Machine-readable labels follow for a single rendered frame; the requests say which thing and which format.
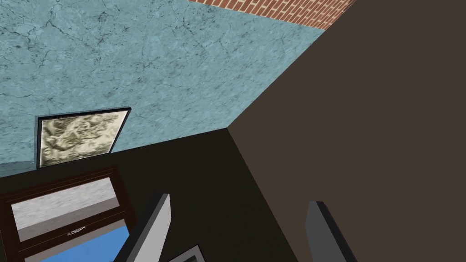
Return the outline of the black framed beige picture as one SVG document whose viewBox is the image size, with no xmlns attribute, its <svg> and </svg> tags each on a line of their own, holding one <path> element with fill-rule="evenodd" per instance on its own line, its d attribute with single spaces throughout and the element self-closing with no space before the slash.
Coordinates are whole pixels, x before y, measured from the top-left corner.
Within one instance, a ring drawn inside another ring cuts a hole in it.
<svg viewBox="0 0 466 262">
<path fill-rule="evenodd" d="M 111 153 L 131 111 L 124 106 L 36 116 L 36 168 Z"/>
</svg>

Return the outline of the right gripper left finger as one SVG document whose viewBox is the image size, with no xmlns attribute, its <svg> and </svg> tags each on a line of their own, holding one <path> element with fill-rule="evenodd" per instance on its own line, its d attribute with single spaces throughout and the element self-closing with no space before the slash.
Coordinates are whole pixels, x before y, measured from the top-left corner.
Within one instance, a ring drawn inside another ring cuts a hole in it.
<svg viewBox="0 0 466 262">
<path fill-rule="evenodd" d="M 154 194 L 114 262 L 159 262 L 170 223 L 170 194 Z"/>
</svg>

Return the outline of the dark brown framed window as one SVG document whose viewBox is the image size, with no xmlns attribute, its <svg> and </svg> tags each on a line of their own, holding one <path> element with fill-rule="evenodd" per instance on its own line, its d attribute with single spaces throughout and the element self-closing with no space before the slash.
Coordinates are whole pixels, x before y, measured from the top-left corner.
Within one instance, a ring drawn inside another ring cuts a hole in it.
<svg viewBox="0 0 466 262">
<path fill-rule="evenodd" d="M 0 194 L 6 262 L 41 262 L 136 223 L 116 167 Z"/>
</svg>

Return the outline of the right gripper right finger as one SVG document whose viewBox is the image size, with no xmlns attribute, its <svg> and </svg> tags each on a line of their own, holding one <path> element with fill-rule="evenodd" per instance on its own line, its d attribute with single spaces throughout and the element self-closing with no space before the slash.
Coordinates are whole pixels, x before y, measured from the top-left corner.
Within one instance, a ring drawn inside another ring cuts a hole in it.
<svg viewBox="0 0 466 262">
<path fill-rule="evenodd" d="M 305 231 L 313 262 L 358 262 L 324 202 L 309 202 Z"/>
</svg>

